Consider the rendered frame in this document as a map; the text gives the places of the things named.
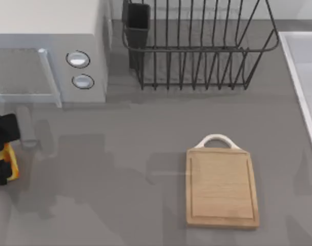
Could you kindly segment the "yellow and orange block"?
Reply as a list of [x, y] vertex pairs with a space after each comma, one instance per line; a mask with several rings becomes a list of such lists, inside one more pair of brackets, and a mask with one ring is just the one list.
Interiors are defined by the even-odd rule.
[[4, 144], [4, 148], [0, 150], [0, 160], [11, 163], [12, 176], [8, 178], [8, 181], [13, 181], [19, 178], [19, 169], [17, 165], [17, 159], [12, 146], [9, 143]]

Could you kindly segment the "glass microwave door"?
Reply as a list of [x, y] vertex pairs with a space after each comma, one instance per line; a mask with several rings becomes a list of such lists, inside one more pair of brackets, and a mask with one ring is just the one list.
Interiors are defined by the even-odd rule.
[[0, 49], [0, 103], [54, 103], [38, 49]]

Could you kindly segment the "small silver microwave knob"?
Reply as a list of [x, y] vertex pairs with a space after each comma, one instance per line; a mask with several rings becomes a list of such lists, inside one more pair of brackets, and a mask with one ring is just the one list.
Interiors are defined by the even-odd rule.
[[89, 90], [95, 84], [94, 79], [87, 74], [80, 74], [78, 76], [73, 76], [71, 81], [72, 81], [72, 84], [76, 88], [81, 89], [81, 90]]

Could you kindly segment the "large silver microwave knob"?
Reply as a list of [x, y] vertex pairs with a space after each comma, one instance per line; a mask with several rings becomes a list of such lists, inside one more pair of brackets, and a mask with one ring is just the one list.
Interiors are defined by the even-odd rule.
[[82, 51], [67, 53], [66, 62], [73, 68], [83, 69], [90, 64], [90, 57]]

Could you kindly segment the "pale microwave oven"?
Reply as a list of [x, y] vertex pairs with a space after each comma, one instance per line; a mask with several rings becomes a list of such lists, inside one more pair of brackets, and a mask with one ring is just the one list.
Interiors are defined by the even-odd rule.
[[[46, 49], [62, 105], [104, 103], [105, 12], [102, 0], [0, 0], [0, 49]], [[74, 51], [88, 54], [90, 64], [83, 69], [71, 67], [66, 55]], [[72, 84], [72, 77], [80, 74], [94, 79], [91, 89]]]

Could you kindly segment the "black utensil holder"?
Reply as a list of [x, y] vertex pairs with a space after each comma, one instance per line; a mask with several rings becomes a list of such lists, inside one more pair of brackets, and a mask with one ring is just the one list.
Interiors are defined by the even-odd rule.
[[149, 4], [123, 0], [122, 22], [128, 41], [130, 69], [136, 69], [137, 62], [144, 56], [150, 29], [150, 14]]

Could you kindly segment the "wooden cutting board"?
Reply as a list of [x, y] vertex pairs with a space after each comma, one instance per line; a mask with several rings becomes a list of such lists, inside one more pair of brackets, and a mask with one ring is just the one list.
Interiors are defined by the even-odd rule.
[[190, 226], [259, 227], [251, 155], [222, 134], [210, 134], [186, 152], [186, 222]]

